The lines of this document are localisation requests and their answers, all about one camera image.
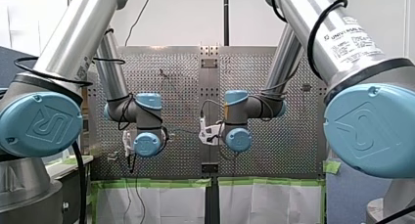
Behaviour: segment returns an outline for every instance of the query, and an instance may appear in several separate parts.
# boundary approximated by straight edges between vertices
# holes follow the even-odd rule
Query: green tape
[[[284,178],[218,178],[219,186],[240,186],[253,184],[269,184],[283,186],[319,187],[325,184],[325,180],[315,179],[284,179]]]
[[[326,160],[323,163],[323,171],[325,173],[337,174],[339,172],[341,163],[333,160]]]

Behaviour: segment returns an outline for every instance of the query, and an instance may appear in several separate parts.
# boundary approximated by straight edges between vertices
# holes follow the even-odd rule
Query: white cloth
[[[319,186],[221,186],[219,193],[222,224],[322,223]]]

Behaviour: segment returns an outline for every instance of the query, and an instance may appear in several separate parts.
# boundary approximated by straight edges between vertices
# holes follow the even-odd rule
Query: vertical metal pole
[[[229,0],[223,0],[224,46],[229,46]]]

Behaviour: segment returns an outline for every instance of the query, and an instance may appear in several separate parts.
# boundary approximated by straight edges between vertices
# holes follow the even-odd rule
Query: metal bracket
[[[217,173],[219,164],[217,162],[202,163],[202,173]]]
[[[202,59],[202,68],[217,68],[217,59]]]

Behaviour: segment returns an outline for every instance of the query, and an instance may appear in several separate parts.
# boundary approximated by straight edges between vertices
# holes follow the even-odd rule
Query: metal frame
[[[261,70],[266,70],[271,65],[270,62],[272,61],[272,57],[275,53],[275,48],[272,48],[272,47],[216,47],[216,46],[210,46],[210,47],[209,46],[204,46],[204,47],[121,47],[118,49],[118,51],[121,54],[122,58],[127,59],[127,64],[128,64],[128,59],[132,59],[131,57],[136,56],[134,58],[135,59],[134,62],[136,62],[135,63],[136,65],[139,65],[139,62],[145,60],[147,56],[156,55],[156,56],[162,57],[163,55],[169,55],[169,56],[176,55],[176,56],[181,57],[181,56],[191,55],[192,59],[195,59],[195,61],[192,62],[192,67],[189,67],[186,65],[185,67],[176,67],[175,70],[186,71],[185,68],[196,68],[196,69],[193,69],[193,71],[198,72],[197,76],[195,77],[199,79],[196,82],[193,82],[193,84],[197,84],[197,86],[195,86],[196,91],[194,91],[195,93],[188,95],[188,97],[190,96],[190,98],[194,98],[195,95],[197,95],[199,99],[199,102],[197,103],[198,108],[193,109],[191,111],[192,115],[194,116],[194,121],[195,121],[194,126],[192,126],[192,129],[193,127],[195,127],[195,130],[198,131],[199,130],[198,117],[199,117],[200,107],[202,106],[203,101],[209,98],[217,102],[221,102],[223,99],[222,94],[224,92],[222,88],[227,88],[227,86],[229,86],[229,85],[224,86],[224,84],[226,83],[220,83],[220,81],[223,81],[223,79],[220,77],[220,74],[223,74],[224,71],[226,71],[225,70],[226,62],[229,62],[227,61],[227,59],[229,60],[229,56],[240,56],[240,55],[250,56],[250,59],[252,59],[253,62],[255,61],[259,62]],[[165,61],[165,58],[161,58],[161,60],[158,60],[157,62],[155,62],[155,68],[159,68],[163,66],[164,65],[162,64],[163,61]],[[309,145],[310,148],[313,148],[313,150],[316,150],[315,158],[313,158],[314,160],[316,160],[315,164],[313,165],[315,166],[314,169],[303,170],[305,172],[300,172],[300,173],[298,172],[284,173],[284,172],[278,172],[278,171],[270,172],[269,170],[260,172],[260,169],[257,169],[255,170],[255,172],[253,172],[252,170],[251,171],[249,169],[247,170],[247,168],[249,166],[257,166],[258,164],[253,163],[252,161],[247,159],[250,157],[249,154],[252,153],[252,152],[247,152],[245,153],[246,154],[245,156],[244,154],[242,154],[236,160],[236,166],[241,167],[241,168],[238,168],[236,172],[229,172],[229,168],[224,169],[224,170],[222,169],[224,166],[229,167],[230,163],[220,158],[220,156],[218,155],[218,148],[215,146],[203,145],[198,140],[197,142],[195,142],[196,147],[194,148],[194,150],[195,150],[195,153],[197,153],[198,157],[200,158],[198,160],[199,161],[198,164],[194,163],[194,165],[197,167],[192,168],[192,171],[193,171],[192,174],[188,173],[188,174],[180,175],[180,171],[171,170],[172,171],[171,174],[165,173],[163,176],[159,176],[158,174],[155,174],[154,176],[149,176],[149,171],[142,173],[141,176],[153,177],[153,178],[166,178],[166,179],[184,179],[184,178],[201,178],[201,177],[216,178],[218,176],[268,176],[268,177],[272,176],[272,177],[289,177],[289,178],[299,178],[299,179],[322,178],[323,177],[322,161],[325,159],[325,156],[326,156],[326,141],[324,139],[324,132],[323,132],[323,120],[324,120],[323,98],[324,98],[326,87],[324,86],[324,83],[322,83],[321,81],[318,81],[316,77],[312,75],[311,71],[308,70],[306,66],[305,58],[301,60],[300,64],[301,64],[302,70],[299,71],[298,75],[301,75],[301,76],[298,76],[298,78],[304,78],[304,82],[301,82],[301,83],[309,82],[309,84],[312,85],[311,86],[312,95],[309,95],[306,97],[307,101],[303,102],[304,104],[303,107],[307,108],[308,110],[313,110],[314,112],[315,112],[315,109],[318,109],[318,113],[317,113],[318,116],[312,115],[311,117],[313,117],[312,119],[313,121],[309,121],[307,124],[307,127],[312,128],[313,132],[317,134],[317,139],[313,141],[317,145]],[[149,66],[151,65],[152,64],[146,64],[146,67],[142,67],[142,68],[149,68]],[[123,68],[125,72],[126,70],[129,71],[131,67],[124,66]],[[97,102],[98,100],[97,98],[102,98],[102,96],[100,97],[100,95],[103,95],[103,93],[100,92],[102,90],[100,90],[101,87],[99,86],[100,84],[98,81],[97,73],[94,72],[94,68],[91,68],[91,70],[92,70],[92,73],[89,74],[89,80],[94,82],[95,85],[91,86],[88,89],[89,106],[90,106],[90,111],[92,111],[92,113],[90,113],[90,119],[89,119],[90,120],[90,125],[89,125],[90,147],[91,147],[90,150],[92,154],[96,156],[96,159],[93,163],[92,179],[103,180],[103,179],[119,179],[121,177],[127,177],[127,176],[136,177],[136,176],[140,176],[140,172],[142,171],[142,169],[146,169],[146,166],[158,167],[159,166],[158,163],[160,163],[163,159],[166,159],[166,157],[169,156],[169,153],[167,153],[165,156],[160,155],[159,157],[144,159],[144,162],[138,162],[138,166],[140,167],[140,172],[138,172],[137,170],[133,174],[127,173],[127,169],[122,168],[123,166],[124,167],[126,166],[126,161],[125,161],[123,150],[121,147],[122,146],[122,142],[121,142],[122,133],[121,132],[119,132],[119,140],[112,141],[112,142],[119,142],[119,146],[116,146],[115,149],[112,150],[111,152],[106,149],[101,148],[101,145],[99,142],[100,132],[97,127],[98,127],[99,121],[103,117],[103,113],[95,112],[95,111],[97,110],[97,104],[100,104]],[[128,76],[128,74],[129,72],[125,74],[127,78],[127,84],[129,85],[129,88],[133,92],[137,92],[137,88],[138,89],[141,88],[140,78],[159,79],[156,75],[154,76],[152,75],[153,77],[152,76],[150,77],[141,76],[141,77],[137,77],[138,78],[137,81],[134,79],[133,80],[134,83],[132,83],[131,82],[132,79]],[[261,78],[256,77],[258,81],[254,84],[255,88],[256,86],[257,88],[262,87],[263,82],[260,79],[262,78],[266,79],[267,71],[262,71],[260,76]],[[289,87],[288,98],[290,98],[290,90],[292,90],[290,88],[291,87]],[[292,111],[292,110],[293,109],[290,109],[290,99],[289,99],[288,111]],[[205,115],[207,116],[207,124],[215,124],[219,119],[221,119],[222,109],[216,105],[206,104],[204,111],[205,111]],[[169,124],[170,120],[172,120],[172,118],[167,118],[166,123]],[[277,118],[277,119],[274,119],[273,121],[281,122],[281,119]],[[114,127],[114,130],[116,130],[116,123],[108,121],[108,124]],[[280,125],[280,124],[275,124],[275,123],[271,123],[271,125],[264,124],[263,126],[264,128],[262,129],[263,131],[275,130],[272,128],[273,126],[279,127],[279,128],[292,127],[293,124],[291,124],[291,126],[290,125],[284,126],[283,124]],[[255,153],[255,145],[253,145],[252,151]],[[256,155],[256,157],[266,157],[266,155]],[[116,160],[116,162],[112,162],[113,164],[112,167],[116,167],[114,172],[116,171],[119,172],[119,170],[123,172],[121,174],[111,173],[109,176],[102,176],[102,174],[101,175],[95,174],[97,176],[94,176],[94,171],[103,170],[103,167],[100,164],[107,163],[109,160],[110,161]],[[218,172],[214,171],[215,166],[218,166],[219,168]]]

